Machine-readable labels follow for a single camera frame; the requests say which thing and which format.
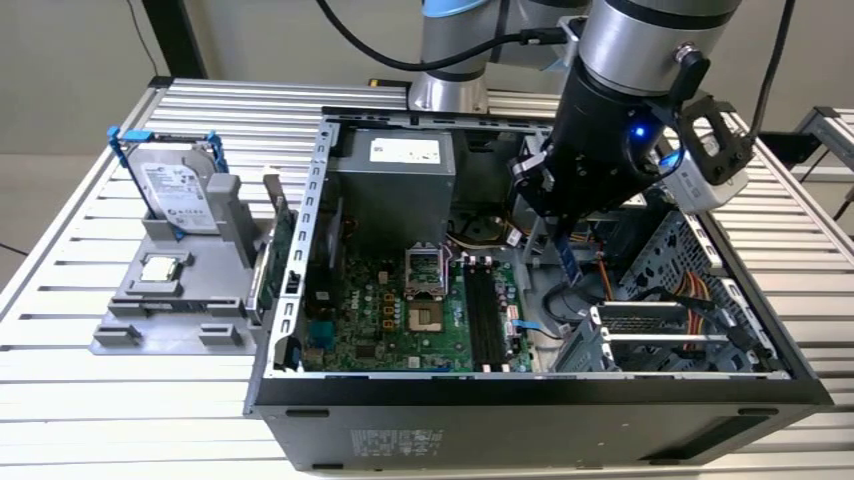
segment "blue latch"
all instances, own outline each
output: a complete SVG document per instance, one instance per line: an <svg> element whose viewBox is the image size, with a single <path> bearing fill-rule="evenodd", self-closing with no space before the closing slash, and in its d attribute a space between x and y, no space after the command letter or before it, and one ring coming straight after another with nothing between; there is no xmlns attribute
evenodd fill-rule
<svg viewBox="0 0 854 480"><path fill-rule="evenodd" d="M223 139L219 138L219 135L213 130L211 130L204 139L208 141L211 148L213 149L213 165L216 165L216 170L220 173L228 173L228 164L225 163L225 154L223 153Z"/></svg>

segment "orange wire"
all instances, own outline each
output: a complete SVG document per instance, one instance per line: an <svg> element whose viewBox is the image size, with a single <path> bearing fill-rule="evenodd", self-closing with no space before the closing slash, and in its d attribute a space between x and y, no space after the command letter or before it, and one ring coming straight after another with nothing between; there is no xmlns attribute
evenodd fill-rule
<svg viewBox="0 0 854 480"><path fill-rule="evenodd" d="M700 287L703 288L703 300L711 300L711 293L708 292L708 286L706 285L706 282L703 282L703 280L699 278L699 275L694 274L694 278L696 279L696 283L699 283ZM703 331L703 317L699 317L699 323L696 325L696 333L700 334Z"/></svg>
<svg viewBox="0 0 854 480"><path fill-rule="evenodd" d="M694 298L694 295L696 295L696 289L695 289L695 285L694 285L694 275L691 272L686 272L686 276L688 277L688 286L690 286L690 291L688 291L688 297ZM688 309L688 335L694 335L694 329L696 328L696 319L694 316L694 312ZM684 344L682 346L682 348L684 350L690 350L692 348L691 344Z"/></svg>
<svg viewBox="0 0 854 480"><path fill-rule="evenodd" d="M608 280L608 274L604 271L604 262L599 258L599 272L602 273L602 281L604 282L604 298L606 300L614 300L614 292L611 291L611 281Z"/></svg>

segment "gray wall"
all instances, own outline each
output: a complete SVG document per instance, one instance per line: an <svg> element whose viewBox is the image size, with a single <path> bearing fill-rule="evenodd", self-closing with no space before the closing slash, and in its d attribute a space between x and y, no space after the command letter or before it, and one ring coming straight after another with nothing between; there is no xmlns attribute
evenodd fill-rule
<svg viewBox="0 0 854 480"><path fill-rule="evenodd" d="M165 70L139 0L144 37ZM355 33L387 55L415 61L416 0L329 2ZM714 53L706 87L750 114L782 0L744 0ZM187 0L213 78L364 84L409 79L361 55L327 24L313 0ZM854 1L798 3L767 115L790 128L815 104L854 105L846 24ZM123 0L0 1L0 153L94 153L151 78ZM548 91L555 75L491 66L492 88Z"/></svg>
<svg viewBox="0 0 854 480"><path fill-rule="evenodd" d="M384 55L416 62L417 0L329 0L347 28ZM409 80L343 39L315 0L187 0L200 50L212 74L229 80L364 85L369 78ZM491 88L548 91L556 75L489 66Z"/></svg>
<svg viewBox="0 0 854 480"><path fill-rule="evenodd" d="M415 0L332 0L344 24L368 45L416 61L420 48ZM364 84L407 80L357 52L325 22L315 0L188 0L203 53L213 72L235 80ZM744 0L712 54L707 88L750 117L767 66L783 0ZM816 104L854 105L847 30L854 1L798 2L766 126L790 129ZM491 65L492 88L550 91L554 74Z"/></svg>
<svg viewBox="0 0 854 480"><path fill-rule="evenodd" d="M0 153L97 152L153 75L124 0L1 0L0 66Z"/></svg>

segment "black cable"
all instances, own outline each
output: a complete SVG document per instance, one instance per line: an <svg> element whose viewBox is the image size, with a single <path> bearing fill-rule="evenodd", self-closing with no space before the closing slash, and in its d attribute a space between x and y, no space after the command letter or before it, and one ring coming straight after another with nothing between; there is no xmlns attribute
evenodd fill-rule
<svg viewBox="0 0 854 480"><path fill-rule="evenodd" d="M851 201L846 200L842 206L839 207L839 210L836 210L836 214L832 216L834 222L838 222L839 219L842 218L842 215L844 215L844 211L848 209L848 205L851 205Z"/></svg>
<svg viewBox="0 0 854 480"><path fill-rule="evenodd" d="M774 83L774 75L776 75L776 67L779 66L780 58L783 57L783 47L786 46L786 37L788 36L788 25L791 24L791 14L795 10L795 0L786 0L783 6L783 13L779 19L779 27L776 29L776 39L774 40L774 50L771 51L771 59L768 60L768 66L764 70L764 79L762 80L762 87L759 88L759 98L756 99L756 108L752 112L752 125L750 126L748 138L755 141L759 136L759 129L762 128L762 120L764 119L764 109L768 103L768 96L771 94L771 84Z"/></svg>
<svg viewBox="0 0 854 480"><path fill-rule="evenodd" d="M543 295L543 298L540 299L540 307L543 309L543 313L546 314L546 316L550 319L552 319L555 322L560 324L578 325L582 321L580 316L579 318L562 317L560 315L558 315L551 311L552 298L568 289L570 289L570 284L567 282L560 282L555 284L555 286L548 289L548 291L546 292L546 295Z"/></svg>
<svg viewBox="0 0 854 480"><path fill-rule="evenodd" d="M563 340L563 337L559 337L556 335L552 335L551 333L548 333L546 330L540 330L539 328L530 328L528 330L535 331L536 333L542 334L543 336L551 338L552 340Z"/></svg>
<svg viewBox="0 0 854 480"><path fill-rule="evenodd" d="M373 50L361 40L359 40L359 38L347 29L339 18L335 16L335 12L332 12L329 4L325 2L325 0L316 1L325 19L335 27L335 30L337 30L337 33L340 33L341 36L347 39L349 44L356 47L356 49L361 53L364 53L368 57L371 57L387 67L395 68L397 70L404 70L407 72L427 72L429 70L437 70L440 68L449 67L451 65L468 60L471 57L481 54L483 52L492 50L495 47L503 45L504 43L519 42L523 45L527 45L528 43L536 43L538 45L554 45L566 43L566 34L563 33L560 28L528 29L519 31L519 33L499 35L493 39L471 47L464 52L443 58L441 60L436 60L428 63L407 63L387 57L376 50Z"/></svg>
<svg viewBox="0 0 854 480"><path fill-rule="evenodd" d="M827 156L828 153L830 153L830 150L824 150L823 155L820 157L818 157L818 160L815 160L815 163L812 163L812 165L810 165L810 169L806 171L806 173L800 177L800 180L798 180L799 183L803 183L806 181L806 177L810 176L810 174L812 173L812 170L815 170L815 167L818 167L818 164L822 163L822 160L824 159L824 157Z"/></svg>
<svg viewBox="0 0 854 480"><path fill-rule="evenodd" d="M6 249L9 252L14 252L14 253L17 253L18 255L22 255L22 256L28 256L28 255L29 255L29 252L25 252L24 250L18 249L18 248L14 248L14 247L12 247L12 246L6 245L6 244L5 244L5 243L2 243L2 242L0 242L0 248L4 248L4 249Z"/></svg>
<svg viewBox="0 0 854 480"><path fill-rule="evenodd" d="M143 44L143 49L145 50L145 55L148 55L148 60L151 61L151 68L155 70L155 76L160 76L160 72L157 71L157 64L155 63L155 58L151 56L151 51L148 50L148 45L145 44L145 40L143 39L143 32L139 31L139 22L136 21L136 12L133 11L133 4L131 4L131 0L124 0L128 4L128 8L131 9L131 19L133 19L133 28L136 29L136 36L139 37L139 43Z"/></svg>

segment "connector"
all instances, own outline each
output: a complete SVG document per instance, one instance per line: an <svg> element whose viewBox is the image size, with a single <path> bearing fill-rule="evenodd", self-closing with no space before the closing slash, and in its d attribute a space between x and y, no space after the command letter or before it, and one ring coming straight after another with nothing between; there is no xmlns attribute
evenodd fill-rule
<svg viewBox="0 0 854 480"><path fill-rule="evenodd" d="M519 31L521 45L562 45L567 42L566 32L560 27L530 28Z"/></svg>

